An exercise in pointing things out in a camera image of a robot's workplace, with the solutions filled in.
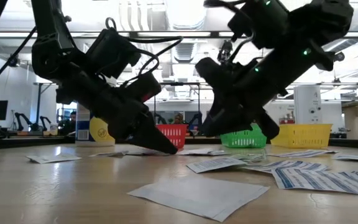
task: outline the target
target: ceiling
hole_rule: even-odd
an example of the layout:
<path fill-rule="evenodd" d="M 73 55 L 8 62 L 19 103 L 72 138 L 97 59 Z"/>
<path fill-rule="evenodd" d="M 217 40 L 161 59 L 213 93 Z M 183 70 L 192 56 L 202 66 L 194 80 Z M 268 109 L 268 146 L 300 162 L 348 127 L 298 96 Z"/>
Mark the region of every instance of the ceiling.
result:
<path fill-rule="evenodd" d="M 282 0 L 282 3 L 289 9 L 294 10 L 309 0 Z M 351 31 L 358 31 L 358 0 L 351 0 L 355 9 L 352 20 Z M 87 50 L 94 42 L 95 37 L 84 38 L 79 32 L 99 32 L 104 28 L 106 17 L 113 17 L 117 22 L 117 30 L 129 31 L 166 31 L 166 30 L 205 30 L 225 31 L 228 30 L 227 23 L 233 13 L 221 9 L 205 9 L 202 0 L 62 0 L 63 13 L 72 18 L 68 28 L 75 35 L 76 45 L 81 50 Z M 0 19 L 0 57 L 7 58 L 21 44 L 34 26 L 31 1 L 8 0 L 7 6 Z M 200 59 L 209 56 L 216 59 L 218 50 L 224 39 L 186 39 L 184 44 L 172 51 L 160 56 L 160 67 L 155 76 L 162 82 L 183 81 L 183 82 L 204 82 L 195 72 L 194 64 Z M 19 58 L 22 63 L 31 64 L 31 45 L 34 39 L 26 45 Z M 167 47 L 168 44 L 137 44 L 153 53 Z M 358 99 L 356 90 L 358 85 L 358 39 L 337 40 L 324 46 L 326 50 L 342 51 L 346 58 L 343 62 L 335 64 L 334 71 L 325 72 L 313 67 L 302 75 L 295 83 L 330 83 L 334 78 L 340 78 L 342 83 L 349 85 L 322 86 L 323 98 L 327 99 Z M 247 63 L 254 57 L 266 55 L 268 50 L 258 50 L 252 44 L 245 44 L 237 60 Z M 180 59 L 191 59 L 190 63 L 183 63 Z M 147 60 L 142 58 L 138 65 L 132 69 L 128 67 L 120 76 L 118 82 L 123 82 L 134 75 L 141 65 Z M 291 98 L 291 89 L 287 98 Z M 192 87 L 177 86 L 166 88 L 161 98 L 198 98 L 198 95 L 191 91 Z M 210 99 L 211 90 L 201 91 L 201 99 Z"/>

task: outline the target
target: yellow container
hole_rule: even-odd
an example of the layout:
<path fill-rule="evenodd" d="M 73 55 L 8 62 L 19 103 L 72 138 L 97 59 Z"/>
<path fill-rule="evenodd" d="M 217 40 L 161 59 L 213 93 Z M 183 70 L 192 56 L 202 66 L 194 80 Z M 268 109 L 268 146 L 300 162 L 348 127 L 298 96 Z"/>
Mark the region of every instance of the yellow container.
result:
<path fill-rule="evenodd" d="M 332 124 L 281 124 L 280 134 L 271 140 L 273 146 L 290 148 L 323 148 L 328 146 Z"/>

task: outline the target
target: wooden table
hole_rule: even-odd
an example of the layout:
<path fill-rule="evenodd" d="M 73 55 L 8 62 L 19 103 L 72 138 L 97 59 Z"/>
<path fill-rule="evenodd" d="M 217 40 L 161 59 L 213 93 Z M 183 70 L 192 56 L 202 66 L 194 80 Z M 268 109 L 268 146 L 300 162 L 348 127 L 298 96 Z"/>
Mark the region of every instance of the wooden table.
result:
<path fill-rule="evenodd" d="M 187 149 L 201 147 L 220 146 L 186 146 Z M 116 146 L 116 150 L 131 148 Z M 267 149 L 272 153 L 294 151 L 270 146 Z M 331 149 L 358 154 L 358 149 Z M 0 224 L 218 223 L 126 194 L 162 178 L 186 175 L 271 186 L 266 194 L 238 209 L 225 223 L 358 224 L 358 195 L 280 190 L 271 175 L 260 172 L 224 170 L 195 174 L 186 168 L 187 163 L 210 157 L 88 157 L 112 150 L 74 145 L 0 150 Z M 30 163 L 24 157 L 61 152 L 83 159 L 41 165 Z M 335 171 L 358 169 L 358 162 L 335 161 L 330 157 L 327 154 L 299 160 L 326 164 Z M 281 158 L 268 159 L 278 161 Z"/>

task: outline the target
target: red basket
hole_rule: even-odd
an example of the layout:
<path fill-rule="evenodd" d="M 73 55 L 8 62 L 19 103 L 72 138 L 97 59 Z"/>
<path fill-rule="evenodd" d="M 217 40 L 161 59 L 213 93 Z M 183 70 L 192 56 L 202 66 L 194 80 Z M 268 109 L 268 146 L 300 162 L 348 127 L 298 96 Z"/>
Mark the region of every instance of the red basket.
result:
<path fill-rule="evenodd" d="M 158 124 L 157 127 L 178 149 L 185 146 L 187 124 Z"/>

